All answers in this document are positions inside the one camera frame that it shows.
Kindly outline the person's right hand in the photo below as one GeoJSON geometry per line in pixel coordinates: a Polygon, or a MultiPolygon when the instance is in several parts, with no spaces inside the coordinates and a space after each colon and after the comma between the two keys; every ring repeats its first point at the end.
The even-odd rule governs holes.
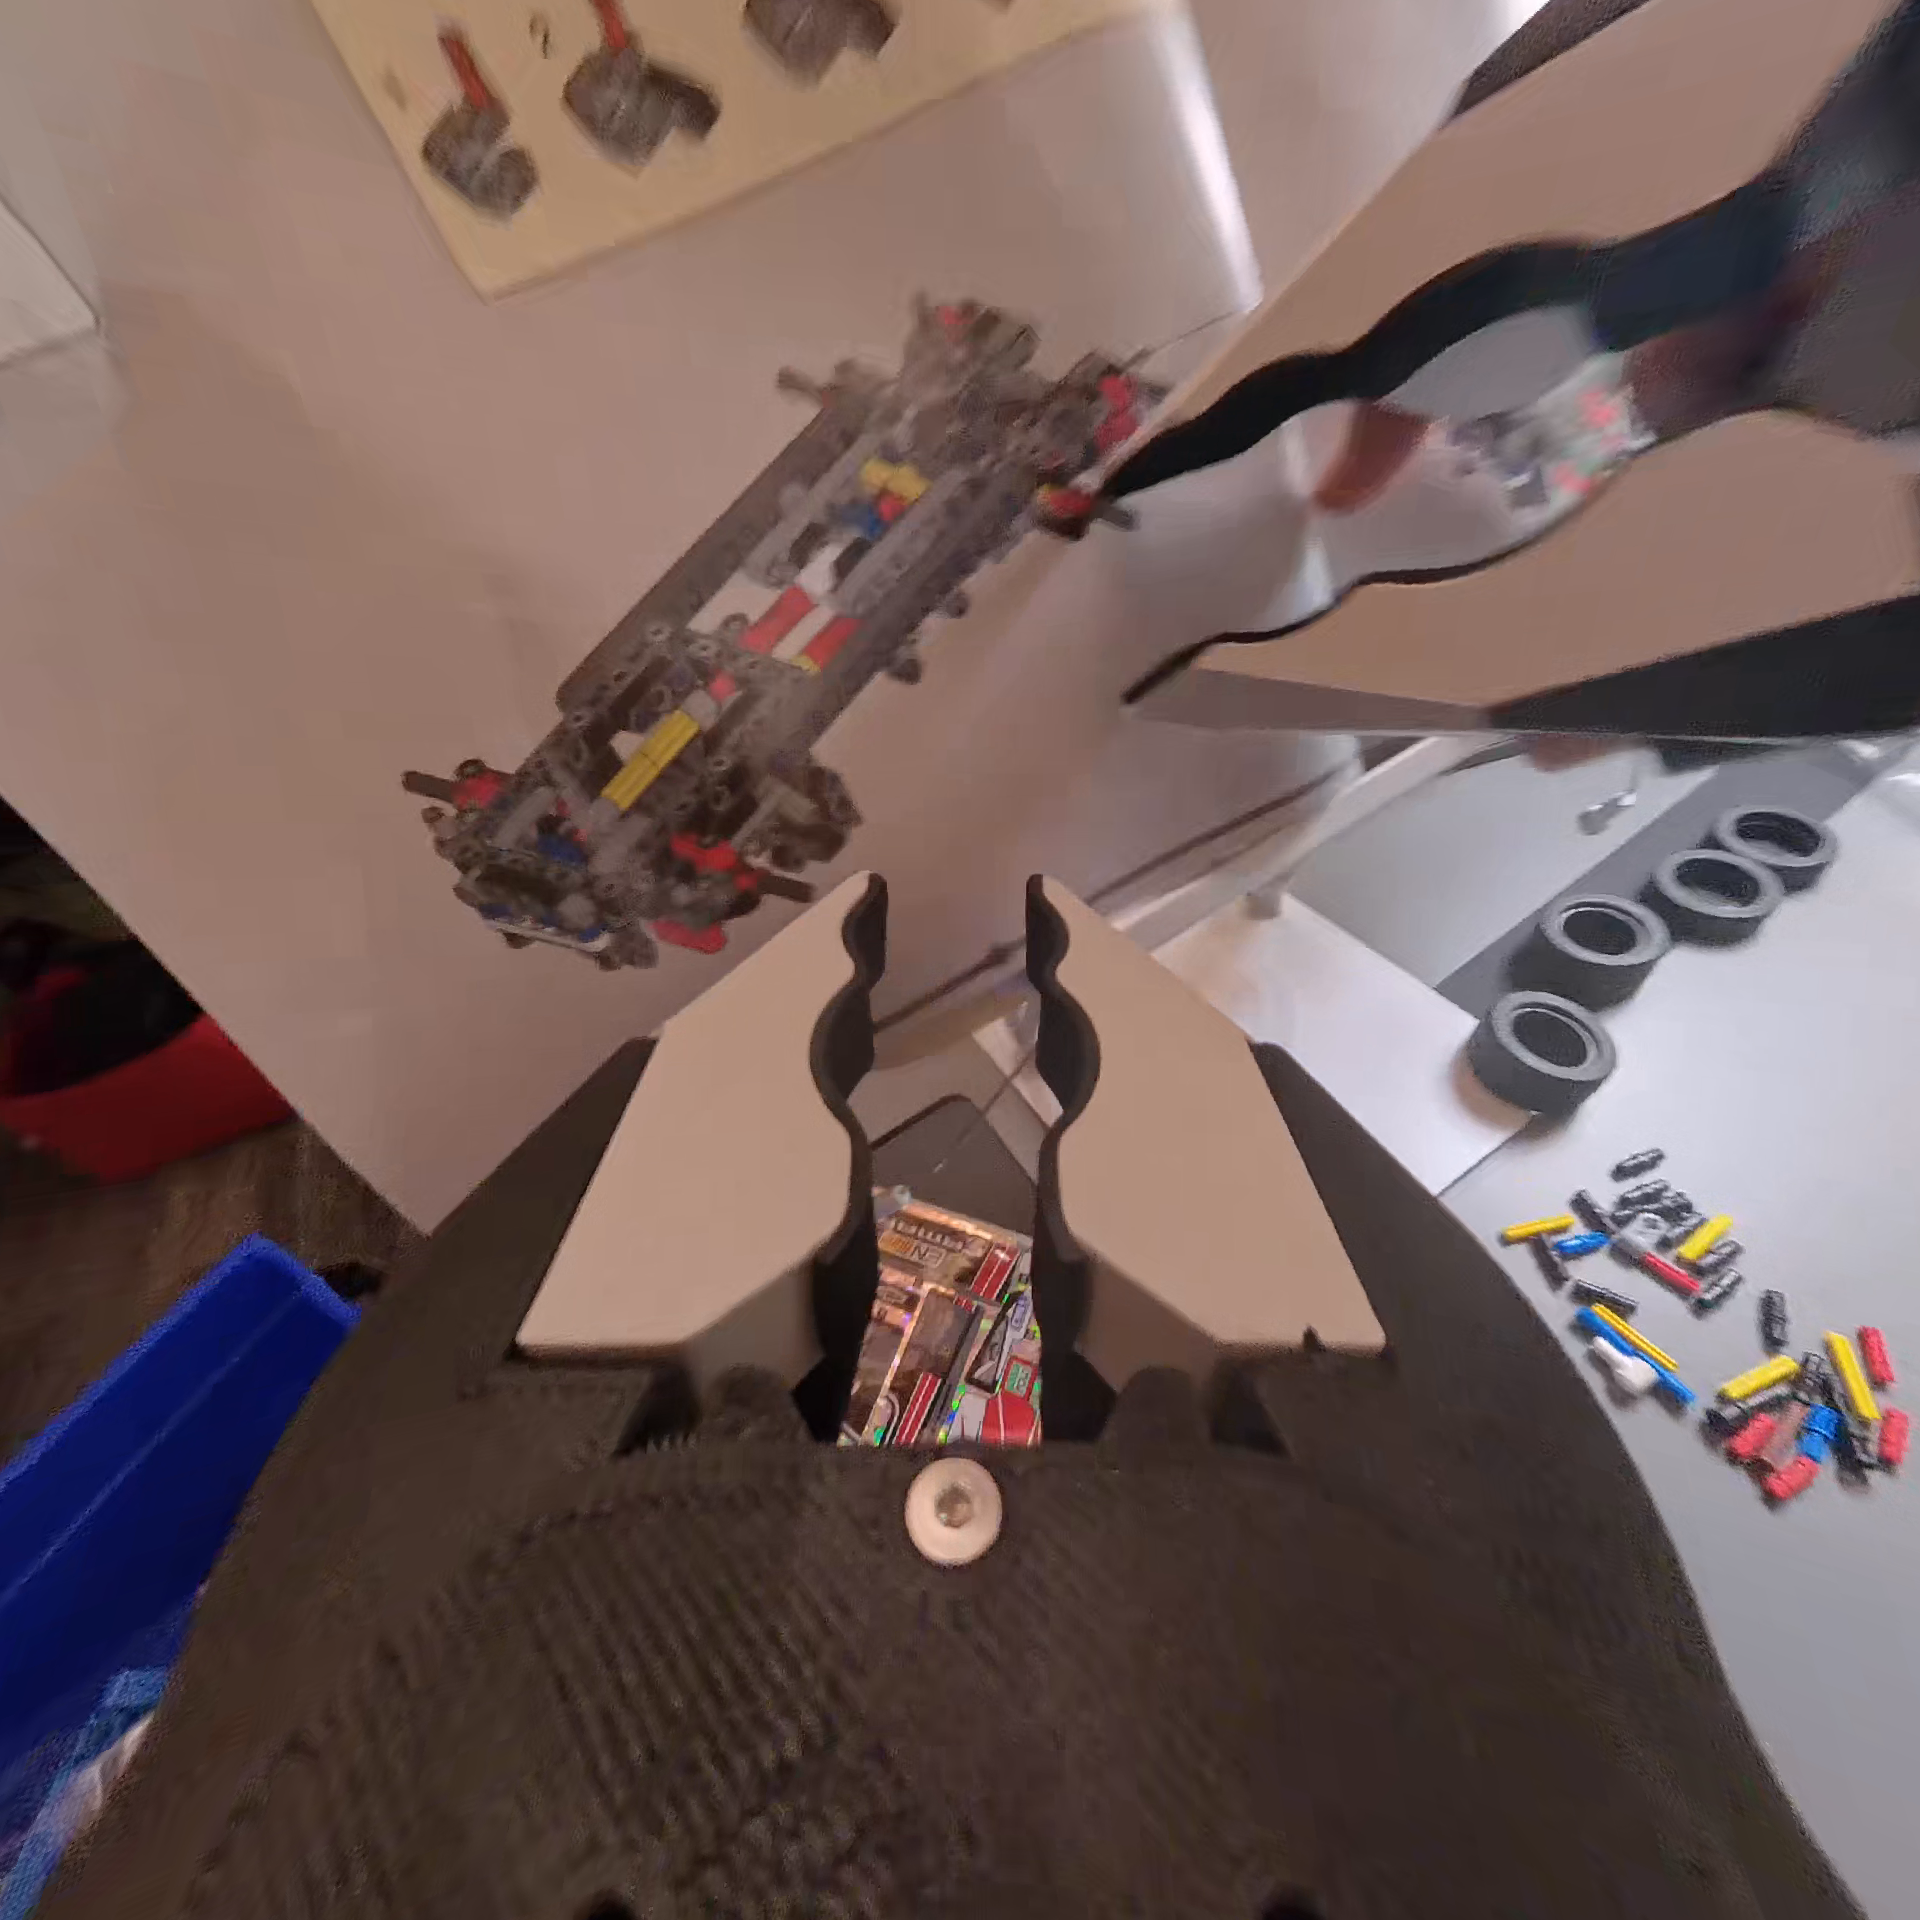
{"type": "Polygon", "coordinates": [[[1348,444],[1340,455],[1321,468],[1315,487],[1315,504],[1321,510],[1363,510],[1372,504],[1398,468],[1411,455],[1426,444],[1426,418],[1420,407],[1398,407],[1398,400],[1363,400],[1348,418],[1348,444]]]}

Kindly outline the black rubber strip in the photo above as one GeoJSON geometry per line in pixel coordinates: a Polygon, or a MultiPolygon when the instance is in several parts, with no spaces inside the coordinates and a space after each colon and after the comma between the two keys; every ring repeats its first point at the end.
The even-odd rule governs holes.
{"type": "Polygon", "coordinates": [[[1696,848],[1730,803],[1799,803],[1809,821],[1831,821],[1855,790],[1864,790],[1885,774],[1885,755],[1910,755],[1910,739],[1840,739],[1840,743],[1696,767],[1696,776],[1676,784],[1676,797],[1655,803],[1648,824],[1624,824],[1624,838],[1616,838],[1607,856],[1576,856],[1575,884],[1549,884],[1549,892],[1530,900],[1514,932],[1501,932],[1470,965],[1459,965],[1442,977],[1442,994],[1485,1018],[1514,985],[1514,953],[1549,900],[1640,892],[1655,859],[1696,848]]]}

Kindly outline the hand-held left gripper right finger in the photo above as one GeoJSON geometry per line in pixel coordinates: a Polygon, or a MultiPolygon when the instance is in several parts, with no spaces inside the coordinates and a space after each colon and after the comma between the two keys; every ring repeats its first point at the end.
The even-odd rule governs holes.
{"type": "Polygon", "coordinates": [[[1034,1182],[1043,1408],[1092,1415],[1144,1375],[1218,1393],[1253,1357],[1380,1357],[1380,1310],[1335,1232],[1235,1018],[1026,884],[1034,1067],[1058,1098],[1034,1182]]]}

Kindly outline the white book stand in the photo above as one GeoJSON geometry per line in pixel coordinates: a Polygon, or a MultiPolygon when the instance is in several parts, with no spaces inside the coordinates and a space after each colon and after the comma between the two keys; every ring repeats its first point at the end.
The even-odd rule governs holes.
{"type": "Polygon", "coordinates": [[[1530,1129],[1478,1089],[1448,953],[1624,838],[1655,743],[1299,739],[1315,784],[1226,865],[1115,910],[1164,967],[1283,1047],[1426,1197],[1530,1129]]]}

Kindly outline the blue storage bin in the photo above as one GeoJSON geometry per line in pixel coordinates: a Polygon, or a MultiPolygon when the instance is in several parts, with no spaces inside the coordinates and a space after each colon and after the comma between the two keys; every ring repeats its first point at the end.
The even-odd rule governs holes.
{"type": "Polygon", "coordinates": [[[217,1258],[0,1475],[0,1910],[37,1910],[180,1666],[191,1606],[380,1277],[217,1258]]]}

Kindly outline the lego sticker sheet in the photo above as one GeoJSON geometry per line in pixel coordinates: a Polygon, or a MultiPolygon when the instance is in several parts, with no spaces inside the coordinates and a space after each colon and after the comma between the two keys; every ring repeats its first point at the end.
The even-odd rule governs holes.
{"type": "Polygon", "coordinates": [[[838,1451],[1040,1451],[1034,1234],[873,1187],[873,1308],[838,1451]]]}

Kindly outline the red storage bin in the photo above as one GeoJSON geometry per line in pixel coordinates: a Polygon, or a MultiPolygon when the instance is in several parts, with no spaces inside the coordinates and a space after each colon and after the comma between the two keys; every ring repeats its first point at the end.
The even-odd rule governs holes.
{"type": "Polygon", "coordinates": [[[296,1098],[199,1012],[167,1047],[77,1071],[85,967],[4,1012],[0,1129],[85,1182],[141,1182],[296,1123],[296,1098]]]}

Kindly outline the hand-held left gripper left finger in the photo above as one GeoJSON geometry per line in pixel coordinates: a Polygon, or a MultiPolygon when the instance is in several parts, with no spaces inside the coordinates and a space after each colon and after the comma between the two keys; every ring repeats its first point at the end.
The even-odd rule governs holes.
{"type": "Polygon", "coordinates": [[[857,1089],[882,965],[890,884],[845,874],[656,1030],[521,1357],[669,1357],[688,1385],[818,1366],[816,1263],[871,1213],[857,1089]]]}

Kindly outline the lego instruction booklet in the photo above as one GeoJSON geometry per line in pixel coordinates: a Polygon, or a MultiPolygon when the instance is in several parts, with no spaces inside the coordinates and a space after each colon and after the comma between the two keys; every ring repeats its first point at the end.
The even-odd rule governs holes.
{"type": "Polygon", "coordinates": [[[408,1221],[758,952],[457,900],[915,301],[1189,382],[1530,9],[4,9],[4,803],[408,1221]]]}

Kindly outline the black lego tyre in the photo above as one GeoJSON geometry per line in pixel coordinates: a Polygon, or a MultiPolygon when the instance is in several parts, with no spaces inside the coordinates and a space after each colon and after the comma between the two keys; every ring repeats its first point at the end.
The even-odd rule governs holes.
{"type": "Polygon", "coordinates": [[[1783,884],[1749,856],[1678,848],[1640,884],[1640,900],[1676,940],[1735,952],[1775,914],[1783,884]]]}
{"type": "Polygon", "coordinates": [[[1575,892],[1537,914],[1521,940],[1521,977],[1530,993],[1616,1012],[1655,977],[1668,952],[1676,936],[1648,900],[1575,892]]]}
{"type": "Polygon", "coordinates": [[[1478,1018],[1462,1067],[1485,1090],[1521,1111],[1575,1111],[1616,1078],[1622,1049],[1585,1006],[1549,993],[1501,993],[1478,1018]]]}
{"type": "Polygon", "coordinates": [[[1710,848],[1775,874],[1783,892],[1815,886],[1840,859],[1840,830],[1799,803],[1730,803],[1710,848]]]}

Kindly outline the grey lego chassis assembly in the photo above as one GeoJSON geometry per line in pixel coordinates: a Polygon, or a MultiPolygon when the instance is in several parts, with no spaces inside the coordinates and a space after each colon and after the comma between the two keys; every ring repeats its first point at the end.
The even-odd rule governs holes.
{"type": "Polygon", "coordinates": [[[1462,475],[1495,487],[1514,518],[1543,528],[1576,510],[1655,430],[1624,362],[1598,357],[1514,407],[1448,423],[1442,444],[1462,475]]]}

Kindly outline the pile of small lego pins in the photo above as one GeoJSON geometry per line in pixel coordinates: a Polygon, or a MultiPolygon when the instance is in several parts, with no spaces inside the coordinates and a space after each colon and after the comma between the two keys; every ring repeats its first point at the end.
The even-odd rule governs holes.
{"type": "Polygon", "coordinates": [[[1826,1475],[1844,1492],[1910,1475],[1913,1408],[1885,1322],[1826,1322],[1783,1286],[1749,1286],[1735,1213],[1660,1170],[1660,1147],[1622,1157],[1616,1187],[1575,1187],[1491,1234],[1537,1273],[1598,1393],[1696,1422],[1765,1511],[1826,1475]]]}

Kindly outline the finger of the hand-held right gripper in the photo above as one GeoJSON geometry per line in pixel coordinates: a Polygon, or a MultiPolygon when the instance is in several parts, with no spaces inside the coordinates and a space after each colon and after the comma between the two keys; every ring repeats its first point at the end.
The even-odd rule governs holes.
{"type": "Polygon", "coordinates": [[[1459,357],[1459,269],[1514,239],[1624,239],[1730,195],[1831,97],[1896,9],[1635,9],[1462,105],[1245,333],[1257,362],[1156,430],[1106,500],[1245,455],[1299,418],[1363,400],[1438,430],[1514,407],[1585,367],[1568,320],[1514,362],[1459,357]]]}
{"type": "Polygon", "coordinates": [[[1530,697],[1913,596],[1913,454],[1809,418],[1655,444],[1495,565],[1363,578],[1276,633],[1175,651],[1131,705],[1218,734],[1485,734],[1530,697]]]}

